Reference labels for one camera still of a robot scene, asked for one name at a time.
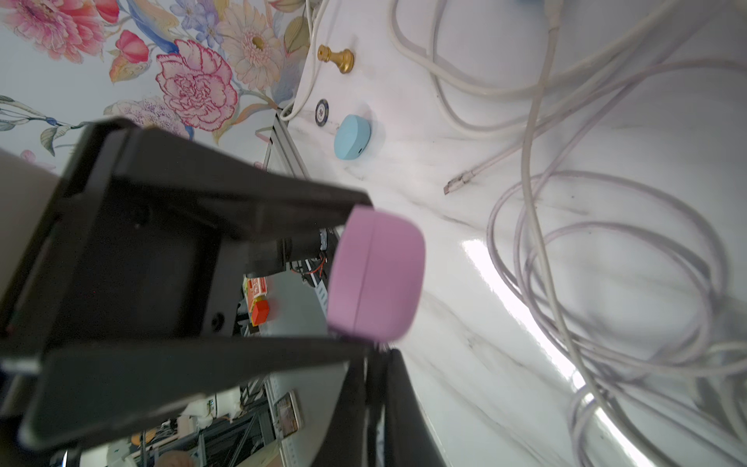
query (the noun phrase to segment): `red component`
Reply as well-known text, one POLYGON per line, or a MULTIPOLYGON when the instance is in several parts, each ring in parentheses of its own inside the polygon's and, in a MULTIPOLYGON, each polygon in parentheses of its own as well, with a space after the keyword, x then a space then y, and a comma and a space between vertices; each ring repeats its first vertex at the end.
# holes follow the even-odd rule
POLYGON ((270 314, 270 304, 267 300, 257 300, 252 307, 252 324, 259 326, 267 321, 267 315, 270 314))
POLYGON ((252 279, 252 298, 267 295, 267 280, 264 277, 252 279))

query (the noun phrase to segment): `cable connector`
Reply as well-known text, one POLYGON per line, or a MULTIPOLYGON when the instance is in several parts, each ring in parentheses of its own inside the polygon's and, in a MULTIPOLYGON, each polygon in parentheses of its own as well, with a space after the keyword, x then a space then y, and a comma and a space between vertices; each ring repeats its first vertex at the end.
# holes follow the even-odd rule
POLYGON ((458 176, 452 178, 449 180, 449 182, 444 187, 444 195, 449 194, 452 191, 459 190, 461 187, 465 186, 469 183, 470 180, 474 178, 474 174, 471 170, 468 170, 466 172, 460 173, 458 176))
POLYGON ((545 16, 550 23, 550 29, 560 27, 560 14, 562 13, 563 0, 545 0, 545 16))

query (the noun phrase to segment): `leaf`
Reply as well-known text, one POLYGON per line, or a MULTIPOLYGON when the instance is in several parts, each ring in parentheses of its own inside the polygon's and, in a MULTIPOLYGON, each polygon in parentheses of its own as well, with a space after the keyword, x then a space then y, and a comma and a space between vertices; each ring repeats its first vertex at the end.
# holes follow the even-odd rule
POLYGON ((285 102, 293 97, 301 82, 301 70, 298 63, 291 60, 301 51, 295 51, 285 59, 285 68, 280 71, 280 79, 273 84, 270 91, 273 94, 275 102, 285 102))
POLYGON ((150 61, 139 64, 131 64, 124 55, 120 55, 111 62, 109 70, 109 79, 113 83, 119 81, 129 81, 145 73, 150 67, 150 61))
POLYGON ((267 14, 267 27, 272 29, 273 27, 273 9, 270 8, 270 4, 267 0, 264 0, 264 11, 267 14))
POLYGON ((273 33, 275 37, 280 37, 280 28, 282 27, 283 12, 278 11, 273 15, 273 33))
POLYGON ((47 128, 39 136, 39 140, 41 141, 42 146, 44 146, 44 149, 49 151, 52 155, 55 155, 55 148, 52 146, 52 142, 67 133, 68 130, 70 130, 69 126, 53 126, 47 128))
POLYGON ((236 120, 232 123, 232 125, 238 125, 239 123, 243 122, 247 118, 251 117, 253 114, 256 114, 259 111, 266 111, 268 109, 271 109, 269 104, 251 104, 248 105, 247 108, 243 109, 241 113, 236 117, 236 120))
POLYGON ((9 120, 0 120, 0 132, 12 130, 13 127, 16 127, 18 125, 25 125, 28 122, 30 122, 28 118, 19 118, 18 120, 13 120, 12 122, 9 120))
POLYGON ((297 16, 288 23, 283 40, 285 51, 289 54, 309 43, 309 25, 303 16, 297 16))
POLYGON ((130 16, 140 31, 152 40, 159 49, 167 54, 179 53, 174 43, 176 38, 169 31, 179 25, 176 16, 163 8, 156 7, 148 0, 127 0, 130 16))
POLYGON ((36 115, 37 117, 46 117, 46 115, 42 114, 41 112, 35 111, 33 108, 27 106, 26 104, 22 104, 21 102, 11 99, 8 96, 0 96, 0 103, 12 105, 15 108, 19 108, 21 110, 27 111, 28 113, 32 115, 36 115))
POLYGON ((227 132, 233 126, 233 122, 234 120, 236 120, 236 117, 238 117, 238 105, 236 106, 233 117, 221 123, 220 127, 217 130, 213 130, 213 141, 216 145, 218 144, 220 137, 223 136, 223 133, 227 132))
POLYGON ((282 11, 283 13, 293 13, 295 10, 301 8, 304 4, 304 0, 275 0, 270 2, 273 7, 282 11))
POLYGON ((286 64, 298 64, 306 60, 306 55, 309 53, 309 49, 301 47, 300 49, 293 51, 285 56, 286 64))
POLYGON ((215 5, 215 10, 218 12, 218 19, 221 21, 226 19, 223 12, 229 7, 229 0, 213 0, 213 4, 215 5))

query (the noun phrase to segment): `white cable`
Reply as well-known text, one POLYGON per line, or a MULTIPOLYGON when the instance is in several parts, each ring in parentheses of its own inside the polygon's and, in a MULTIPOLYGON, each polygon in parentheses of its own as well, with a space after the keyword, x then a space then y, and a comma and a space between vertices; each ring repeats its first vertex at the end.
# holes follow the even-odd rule
POLYGON ((744 418, 740 415, 741 411, 737 408, 736 390, 734 379, 726 378, 719 388, 719 396, 721 397, 721 404, 724 408, 726 418, 731 424, 731 428, 737 437, 747 445, 747 424, 745 424, 744 418))
POLYGON ((316 54, 316 48, 317 48, 317 32, 319 31, 319 24, 321 24, 322 16, 324 15, 324 11, 326 10, 326 6, 329 4, 329 0, 323 0, 322 4, 319 6, 318 13, 316 17, 314 18, 313 24, 311 22, 311 5, 309 4, 309 0, 306 0, 306 21, 309 25, 309 53, 306 55, 306 61, 308 63, 309 58, 311 59, 311 78, 309 79, 309 85, 306 88, 305 93, 303 94, 303 97, 300 96, 300 90, 296 92, 295 99, 292 99, 280 112, 279 118, 287 122, 290 119, 294 118, 296 115, 298 115, 299 112, 301 112, 301 109, 304 105, 306 105, 306 101, 309 100, 309 96, 311 95, 311 90, 314 89, 314 83, 317 81, 317 54, 316 54), (293 108, 293 111, 290 114, 286 114, 290 108, 293 108))
MULTIPOLYGON (((601 97, 604 97, 609 93, 619 90, 620 88, 635 85, 643 81, 645 78, 650 78, 660 73, 671 72, 671 71, 676 71, 680 69, 695 69, 695 68, 720 68, 720 69, 729 69, 729 70, 738 71, 738 72, 747 72, 747 64, 744 64, 742 62, 728 60, 725 58, 698 58, 698 59, 693 59, 693 60, 682 60, 682 61, 672 62, 670 64, 653 65, 634 75, 628 76, 627 78, 623 78, 620 81, 607 84, 595 90, 594 92, 590 93, 586 97, 584 97, 584 99, 581 102, 578 102, 577 104, 573 104, 570 107, 566 108, 565 110, 562 110, 556 114, 548 116, 548 118, 541 125, 538 125, 537 130, 535 131, 535 134, 534 134, 534 138, 537 138, 543 135, 545 132, 552 129, 554 126, 558 125, 563 120, 575 114, 580 109, 586 107, 587 105, 591 104, 597 99, 600 99, 601 97)), ((497 155, 491 157, 490 159, 480 162, 479 164, 475 165, 471 169, 460 173, 458 176, 449 180, 449 182, 444 186, 444 194, 453 193, 454 191, 459 190, 461 187, 469 183, 476 175, 490 168, 492 165, 511 156, 514 152, 517 152, 519 149, 521 149, 521 141, 514 143, 513 145, 504 149, 502 152, 499 152, 497 155)))
MULTIPOLYGON (((551 76, 548 79, 548 88, 566 84, 581 75, 591 74, 599 67, 607 64, 610 60, 612 60, 613 57, 638 43, 641 37, 645 36, 653 28, 659 25, 667 16, 669 16, 670 13, 674 11, 674 9, 680 3, 681 0, 665 0, 653 12, 651 12, 644 19, 641 19, 635 26, 633 26, 627 33, 625 33, 623 37, 615 40, 595 54, 590 55, 589 57, 577 62, 567 70, 551 76)), ((475 96, 500 97, 503 99, 519 99, 530 97, 536 92, 537 86, 535 84, 517 88, 501 88, 479 86, 460 79, 448 70, 435 64, 428 57, 423 57, 417 52, 413 52, 412 50, 408 49, 400 41, 396 31, 394 30, 396 13, 397 0, 390 0, 387 16, 387 32, 389 35, 389 40, 397 49, 397 51, 399 51, 399 53, 401 53, 405 57, 409 58, 411 61, 414 61, 418 65, 421 65, 432 74, 438 76, 440 79, 443 79, 447 83, 451 84, 455 88, 466 93, 474 94, 475 96)))
MULTIPOLYGON (((524 194, 524 204, 527 211, 527 219, 530 230, 532 232, 533 241, 535 248, 537 249, 537 259, 542 269, 543 282, 545 284, 545 292, 547 295, 548 303, 553 312, 555 318, 555 324, 562 336, 562 342, 565 345, 568 355, 571 357, 571 361, 576 366, 576 369, 581 374, 586 387, 589 388, 589 392, 594 396, 594 401, 597 406, 607 415, 617 429, 625 436, 636 448, 643 452, 646 457, 655 461, 660 465, 669 465, 669 461, 660 456, 660 454, 651 448, 649 444, 644 442, 634 433, 628 425, 619 418, 617 412, 607 403, 607 399, 602 395, 600 387, 597 385, 591 371, 586 367, 586 363, 583 361, 583 357, 576 346, 575 341, 571 337, 571 332, 568 330, 568 326, 565 324, 565 318, 563 317, 561 306, 555 293, 555 285, 553 282, 552 270, 550 267, 550 260, 548 259, 547 251, 545 250, 545 240, 542 235, 542 229, 539 225, 539 219, 537 217, 537 211, 534 207, 534 195, 532 192, 532 176, 530 172, 530 159, 532 152, 532 142, 534 141, 534 130, 539 118, 539 108, 542 104, 542 96, 545 92, 545 87, 550 81, 550 71, 552 70, 553 59, 555 57, 555 50, 558 42, 558 35, 560 30, 560 9, 562 8, 562 0, 551 0, 545 3, 546 13, 548 14, 548 20, 550 23, 550 30, 548 32, 548 50, 545 56, 545 63, 542 65, 542 73, 539 78, 539 82, 535 86, 535 96, 532 99, 532 107, 529 112, 529 119, 527 121, 527 129, 524 132, 524 143, 521 151, 521 189, 524 194)), ((519 282, 519 287, 525 297, 529 296, 529 293, 525 290, 523 282, 519 282)))
MULTIPOLYGON (((446 0, 438 0, 435 10, 433 11, 433 20, 430 25, 430 36, 426 46, 426 57, 434 61, 436 56, 436 35, 438 33, 438 24, 441 19, 446 0)), ((605 82, 610 76, 612 76, 620 67, 627 61, 627 59, 636 51, 640 43, 643 41, 645 36, 641 36, 635 43, 628 47, 620 54, 613 57, 613 59, 597 72, 592 75, 591 78, 586 80, 582 85, 577 87, 571 94, 562 98, 545 110, 539 117, 539 122, 543 123, 549 120, 553 115, 564 111, 569 106, 578 103, 580 99, 583 99, 593 90, 597 89, 603 82, 605 82)), ((522 132, 527 127, 527 116, 512 119, 507 122, 500 123, 496 126, 482 127, 471 125, 462 121, 449 107, 444 98, 441 84, 438 82, 438 76, 432 72, 428 73, 431 88, 433 90, 434 97, 436 98, 436 104, 441 115, 446 122, 455 130, 462 133, 466 137, 473 139, 489 139, 493 137, 507 136, 522 132)))
MULTIPOLYGON (((722 1, 721 5, 715 4, 713 11, 709 13, 715 13, 715 11, 718 10, 719 7, 723 5, 723 3, 724 2, 722 1)), ((694 31, 700 28, 710 18, 710 14, 707 15, 707 17, 701 19, 700 24, 697 25, 697 28, 686 34, 685 40, 690 35, 694 34, 694 31)), ((666 57, 669 56, 677 47, 679 47, 679 43, 677 43, 673 48, 660 56, 659 60, 663 61, 664 59, 666 59, 666 57)), ((728 62, 713 59, 711 60, 712 65, 717 64, 718 62, 721 62, 719 65, 728 62)), ((693 65, 698 61, 689 62, 691 62, 690 65, 693 65)), ((659 70, 663 71, 667 67, 669 69, 677 69, 677 67, 681 66, 683 66, 683 64, 667 64, 662 65, 659 70)), ((747 67, 745 67, 744 64, 736 64, 734 62, 730 62, 729 65, 727 65, 725 68, 737 69, 742 72, 747 71, 747 67)), ((535 136, 534 126, 536 124, 537 114, 539 113, 539 102, 537 101, 539 101, 540 98, 537 97, 535 99, 535 102, 533 102, 533 112, 530 114, 531 117, 527 125, 527 131, 525 135, 526 138, 524 139, 524 151, 522 154, 522 182, 521 184, 517 184, 509 189, 509 191, 506 192, 506 194, 504 194, 498 200, 493 212, 491 213, 488 226, 489 252, 491 260, 493 261, 500 277, 509 286, 509 288, 515 294, 517 294, 524 301, 524 303, 527 304, 527 307, 532 313, 532 316, 537 321, 537 324, 540 326, 542 332, 562 353, 571 358, 582 376, 584 376, 584 380, 586 381, 585 389, 590 390, 592 393, 596 390, 597 394, 594 394, 595 402, 593 402, 592 404, 596 405, 597 403, 601 403, 603 408, 605 405, 607 405, 607 400, 605 398, 605 395, 600 393, 597 384, 601 385, 606 391, 612 392, 613 395, 616 396, 627 397, 627 393, 621 392, 622 389, 618 386, 611 386, 606 377, 602 377, 600 374, 596 374, 595 372, 589 370, 586 367, 584 359, 588 359, 589 361, 595 363, 611 363, 614 364, 615 368, 619 367, 620 364, 629 365, 630 368, 634 369, 636 372, 632 377, 629 377, 629 379, 632 378, 632 380, 638 380, 641 376, 645 376, 646 374, 650 373, 659 374, 668 372, 677 374, 678 376, 692 377, 709 376, 714 374, 729 375, 747 369, 747 360, 744 359, 737 362, 732 362, 728 365, 722 365, 720 367, 697 367, 693 365, 694 362, 696 362, 700 357, 707 353, 745 350, 745 347, 747 347, 744 342, 727 342, 710 346, 710 330, 712 329, 712 322, 714 317, 714 312, 711 309, 711 305, 712 303, 718 303, 720 297, 722 297, 725 292, 726 266, 725 253, 719 246, 718 240, 714 239, 716 238, 716 235, 707 225, 705 219, 703 219, 698 213, 694 212, 691 208, 684 205, 682 202, 676 200, 675 198, 656 191, 653 188, 646 187, 645 185, 630 182, 624 179, 618 179, 613 176, 605 176, 602 174, 581 173, 577 171, 565 171, 562 173, 555 172, 560 162, 568 156, 573 147, 588 132, 588 130, 590 130, 591 127, 593 127, 603 117, 603 115, 609 112, 609 110, 611 110, 611 108, 613 108, 617 104, 617 102, 628 95, 629 92, 631 92, 635 87, 637 82, 639 82, 639 80, 635 81, 634 79, 628 82, 623 91, 621 91, 612 101, 608 102, 601 111, 599 111, 592 119, 590 119, 589 122, 587 122, 587 124, 571 140, 568 146, 559 154, 556 160, 553 161, 550 167, 542 174, 542 176, 531 177, 529 175, 528 163, 530 160, 529 157, 531 150, 531 140, 535 136), (645 194, 646 196, 650 196, 658 202, 663 202, 668 207, 673 208, 677 212, 680 212, 684 216, 684 218, 695 227, 696 231, 700 233, 700 237, 707 247, 707 260, 700 259, 693 252, 690 252, 681 245, 676 244, 674 241, 666 239, 654 232, 649 232, 645 231, 644 229, 614 223, 587 222, 576 224, 573 226, 558 229, 543 237, 542 231, 539 228, 539 221, 536 218, 536 210, 533 206, 533 196, 542 189, 542 186, 551 176, 572 176, 598 179, 602 182, 612 182, 614 184, 630 188, 636 192, 645 194), (531 185, 532 179, 536 180, 534 194, 531 185), (506 269, 505 264, 500 260, 500 256, 495 249, 494 233, 495 219, 498 210, 508 200, 508 198, 512 196, 513 193, 518 191, 518 188, 522 188, 524 191, 524 201, 526 203, 526 206, 520 214, 517 224, 517 230, 515 233, 514 268, 516 271, 516 275, 513 275, 506 269), (521 261, 519 260, 519 253, 521 252, 521 228, 524 225, 525 214, 528 216, 529 227, 532 230, 533 243, 536 245, 536 253, 534 250, 530 251, 529 258, 526 260, 526 265, 522 267, 521 261), (565 312, 565 310, 560 305, 557 300, 557 296, 555 295, 551 270, 549 268, 549 261, 547 259, 547 253, 545 251, 545 244, 555 238, 559 238, 562 235, 567 235, 568 233, 577 232, 580 230, 588 231, 590 228, 611 229, 615 232, 632 235, 635 238, 649 243, 652 247, 657 248, 662 253, 664 253, 665 256, 674 261, 675 264, 677 264, 678 267, 687 276, 690 277, 693 285, 698 290, 698 294, 701 296, 701 312, 696 315, 696 318, 692 321, 692 323, 687 326, 685 333, 676 342, 664 347, 659 352, 657 352, 657 354, 650 362, 624 356, 620 353, 613 352, 610 349, 606 349, 598 344, 595 344, 588 339, 581 338, 578 335, 573 335, 568 331, 567 326, 565 325, 565 321, 563 319, 563 313, 565 312), (553 320, 545 317, 539 311, 538 302, 541 300, 534 295, 534 292, 531 289, 531 264, 534 260, 535 254, 542 267, 542 275, 544 277, 544 279, 540 282, 540 287, 547 297, 547 300, 544 303, 549 305, 549 307, 551 308, 554 317, 553 320), (698 274, 700 274, 701 276, 698 277, 694 275, 695 272, 698 272, 698 274)), ((629 387, 637 389, 642 388, 641 386, 629 387)), ((577 413, 577 411, 580 409, 580 402, 582 401, 584 395, 584 392, 579 392, 574 398, 574 406, 571 409, 569 418, 569 429, 571 430, 573 439, 574 458, 576 459, 576 462, 579 466, 588 467, 591 466, 591 463, 587 455, 583 452, 583 440, 581 439, 581 436, 583 434, 585 425, 591 419, 593 406, 584 407, 581 414, 577 413)), ((662 403, 664 406, 670 406, 674 409, 678 408, 680 412, 683 411, 682 407, 678 406, 678 403, 676 401, 668 399, 666 396, 659 395, 657 393, 651 393, 650 395, 656 396, 655 399, 662 403)), ((730 394, 725 396, 729 398, 727 406, 729 406, 732 411, 736 410, 737 405, 734 401, 733 391, 730 391, 730 394)), ((678 428, 679 430, 682 430, 685 434, 691 436, 693 439, 698 440, 706 446, 709 446, 713 450, 716 450, 729 463, 740 465, 740 461, 736 460, 732 454, 724 451, 719 446, 714 445, 708 439, 705 439, 697 433, 692 432, 689 428, 679 424, 679 422, 670 419, 661 411, 648 406, 641 400, 632 401, 637 405, 649 410, 650 412, 660 416, 661 418, 672 424, 672 426, 678 428)), ((607 408, 612 414, 616 415, 616 411, 613 410, 612 407, 608 406, 607 408)), ((690 415, 697 415, 697 412, 694 412, 692 410, 690 410, 688 413, 690 413, 690 415)), ((618 429, 623 428, 621 429, 621 432, 623 432, 623 434, 626 435, 626 437, 629 438, 629 440, 631 440, 638 449, 640 449, 649 458, 655 460, 657 463, 664 463, 665 465, 669 464, 669 461, 665 458, 666 456, 660 456, 655 448, 651 447, 644 439, 640 439, 635 433, 628 429, 628 426, 625 424, 624 420, 616 418, 617 417, 610 416, 610 420, 615 423, 618 429)), ((700 416, 700 418, 706 426, 713 427, 717 433, 724 433, 722 428, 719 428, 717 425, 713 424, 713 420, 702 416, 700 416)))

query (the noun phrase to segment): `smartphone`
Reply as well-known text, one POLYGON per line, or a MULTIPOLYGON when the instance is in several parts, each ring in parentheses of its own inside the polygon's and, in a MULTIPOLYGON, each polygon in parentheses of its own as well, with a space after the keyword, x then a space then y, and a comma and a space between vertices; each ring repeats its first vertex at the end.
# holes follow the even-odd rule
POLYGON ((282 438, 292 435, 301 429, 301 417, 298 413, 296 394, 293 391, 285 393, 275 402, 275 414, 282 438))

